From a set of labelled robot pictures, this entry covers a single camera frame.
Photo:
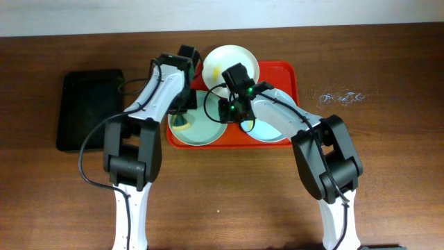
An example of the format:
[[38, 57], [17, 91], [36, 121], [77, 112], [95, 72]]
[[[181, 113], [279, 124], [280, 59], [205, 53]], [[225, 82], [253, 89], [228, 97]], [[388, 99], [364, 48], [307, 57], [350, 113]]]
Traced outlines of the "yellow green sponge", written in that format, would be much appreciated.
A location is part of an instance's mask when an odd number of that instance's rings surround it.
[[171, 128], [174, 131], [183, 131], [188, 129], [191, 126], [191, 123], [185, 117], [185, 115], [174, 115], [172, 117]]

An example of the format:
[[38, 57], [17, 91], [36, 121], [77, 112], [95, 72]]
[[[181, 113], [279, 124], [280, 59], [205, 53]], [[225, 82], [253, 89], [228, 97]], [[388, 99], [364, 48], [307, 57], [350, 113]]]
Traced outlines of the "pale green plate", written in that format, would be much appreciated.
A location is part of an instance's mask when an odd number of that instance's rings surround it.
[[191, 146], [204, 146], [213, 143], [223, 135], [228, 125], [213, 122], [205, 114], [203, 102], [206, 94], [207, 92], [203, 90], [196, 91], [197, 109], [188, 110], [183, 115], [189, 123], [186, 129], [173, 128], [174, 118], [168, 115], [168, 125], [173, 133], [173, 139]]

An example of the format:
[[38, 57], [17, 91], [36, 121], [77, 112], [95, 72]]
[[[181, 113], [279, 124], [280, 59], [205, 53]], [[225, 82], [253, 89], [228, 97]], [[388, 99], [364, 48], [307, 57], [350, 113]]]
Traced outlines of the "cream white plate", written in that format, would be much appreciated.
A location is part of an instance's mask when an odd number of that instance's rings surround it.
[[246, 67], [249, 78], [259, 80], [259, 63], [249, 50], [237, 45], [223, 45], [211, 51], [203, 63], [202, 77], [208, 89], [224, 82], [222, 72], [241, 63]]

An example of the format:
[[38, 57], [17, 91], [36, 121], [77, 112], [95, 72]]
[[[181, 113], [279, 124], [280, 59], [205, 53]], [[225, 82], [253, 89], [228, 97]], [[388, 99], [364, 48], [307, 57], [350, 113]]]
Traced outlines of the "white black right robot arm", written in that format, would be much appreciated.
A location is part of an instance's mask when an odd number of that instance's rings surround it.
[[299, 108], [267, 82], [223, 83], [228, 112], [263, 121], [291, 141], [302, 184], [318, 201], [325, 249], [359, 249], [354, 204], [363, 165], [344, 121]]

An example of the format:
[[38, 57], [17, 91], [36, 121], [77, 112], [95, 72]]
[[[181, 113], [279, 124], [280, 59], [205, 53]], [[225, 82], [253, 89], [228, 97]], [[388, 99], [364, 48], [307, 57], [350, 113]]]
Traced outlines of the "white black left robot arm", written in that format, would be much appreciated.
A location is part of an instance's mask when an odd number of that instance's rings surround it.
[[114, 249], [147, 249], [148, 193], [162, 164], [160, 123], [187, 102], [200, 55], [163, 53], [138, 98], [105, 125], [104, 170], [114, 188], [117, 214]]

